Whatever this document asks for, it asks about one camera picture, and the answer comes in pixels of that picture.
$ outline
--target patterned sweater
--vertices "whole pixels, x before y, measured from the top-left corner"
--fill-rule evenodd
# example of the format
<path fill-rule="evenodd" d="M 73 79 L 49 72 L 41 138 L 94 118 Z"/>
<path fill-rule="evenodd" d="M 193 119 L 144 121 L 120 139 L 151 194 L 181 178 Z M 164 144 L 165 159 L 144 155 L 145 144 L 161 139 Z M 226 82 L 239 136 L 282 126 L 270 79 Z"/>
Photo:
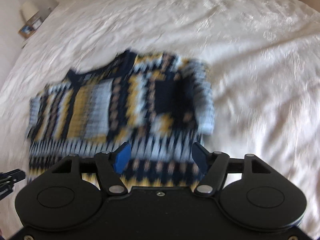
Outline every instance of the patterned sweater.
<path fill-rule="evenodd" d="M 204 68 L 177 55 L 126 50 L 97 70 L 69 70 L 30 101 L 29 179 L 70 153 L 91 157 L 127 141 L 132 160 L 121 179 L 128 187 L 195 184 L 201 175 L 191 146 L 214 125 Z"/>

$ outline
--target folded garment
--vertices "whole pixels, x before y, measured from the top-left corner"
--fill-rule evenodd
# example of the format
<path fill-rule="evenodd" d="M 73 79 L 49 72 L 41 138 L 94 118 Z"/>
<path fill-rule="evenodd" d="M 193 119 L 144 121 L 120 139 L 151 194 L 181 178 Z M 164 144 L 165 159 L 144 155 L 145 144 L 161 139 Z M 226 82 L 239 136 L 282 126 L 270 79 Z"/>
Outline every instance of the folded garment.
<path fill-rule="evenodd" d="M 92 157 L 129 142 L 127 186 L 195 184 L 201 174 L 191 147 L 213 126 L 205 64 L 126 50 L 102 68 L 70 70 L 31 99 L 29 180 L 71 153 Z"/>

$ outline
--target bedspread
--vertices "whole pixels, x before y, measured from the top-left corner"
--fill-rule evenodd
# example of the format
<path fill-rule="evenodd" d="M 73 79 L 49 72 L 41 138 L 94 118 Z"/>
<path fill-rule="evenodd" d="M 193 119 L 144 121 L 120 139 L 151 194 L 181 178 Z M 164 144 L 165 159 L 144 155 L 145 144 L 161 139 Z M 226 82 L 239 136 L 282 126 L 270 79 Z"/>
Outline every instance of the bedspread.
<path fill-rule="evenodd" d="M 0 171 L 28 169 L 29 100 L 72 67 L 117 52 L 168 51 L 209 63 L 215 130 L 205 147 L 255 153 L 307 196 L 301 228 L 320 236 L 320 14 L 298 0 L 65 0 L 28 40 L 0 94 Z M 236 178 L 229 176 L 228 181 Z M 14 198 L 0 227 L 21 227 Z"/>

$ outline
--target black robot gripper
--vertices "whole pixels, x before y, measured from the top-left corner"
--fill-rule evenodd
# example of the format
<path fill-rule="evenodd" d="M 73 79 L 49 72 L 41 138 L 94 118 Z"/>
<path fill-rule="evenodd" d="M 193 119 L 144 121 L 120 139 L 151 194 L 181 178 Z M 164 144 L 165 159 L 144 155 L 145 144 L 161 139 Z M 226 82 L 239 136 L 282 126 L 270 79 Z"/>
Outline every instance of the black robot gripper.
<path fill-rule="evenodd" d="M 194 192 L 128 192 L 119 174 L 130 156 L 124 143 L 115 152 L 70 155 L 52 166 L 18 193 L 15 207 L 24 227 L 11 240 L 310 240 L 298 228 L 304 194 L 255 155 L 233 159 L 194 143 L 192 157 L 204 175 Z M 82 173 L 95 173 L 100 189 L 82 180 Z M 229 173 L 242 178 L 224 187 Z"/>

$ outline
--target lamp shade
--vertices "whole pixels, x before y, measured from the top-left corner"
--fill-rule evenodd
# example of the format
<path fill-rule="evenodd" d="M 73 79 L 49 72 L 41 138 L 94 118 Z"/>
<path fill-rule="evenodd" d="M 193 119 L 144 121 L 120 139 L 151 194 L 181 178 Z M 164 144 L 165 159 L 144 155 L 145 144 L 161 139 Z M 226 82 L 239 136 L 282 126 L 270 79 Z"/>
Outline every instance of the lamp shade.
<path fill-rule="evenodd" d="M 24 19 L 27 22 L 32 18 L 33 15 L 35 15 L 39 11 L 39 9 L 35 6 L 33 2 L 27 1 L 24 4 L 22 4 L 21 11 Z"/>

